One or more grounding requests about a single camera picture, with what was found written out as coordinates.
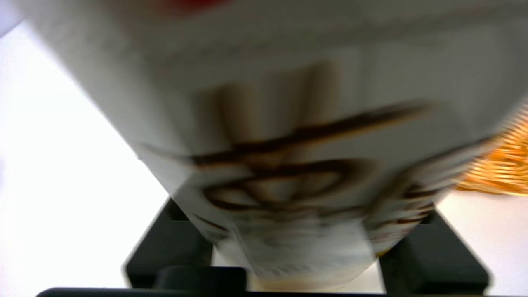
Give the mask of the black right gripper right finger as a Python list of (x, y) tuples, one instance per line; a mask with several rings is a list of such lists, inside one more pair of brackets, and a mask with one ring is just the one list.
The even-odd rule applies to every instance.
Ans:
[(490, 273), (433, 212), (379, 260), (388, 296), (483, 295)]

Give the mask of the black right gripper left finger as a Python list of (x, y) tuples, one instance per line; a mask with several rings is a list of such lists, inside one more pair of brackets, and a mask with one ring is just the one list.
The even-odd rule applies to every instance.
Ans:
[(213, 245), (168, 198), (124, 262), (134, 289), (153, 288), (158, 273), (170, 266), (211, 266)]

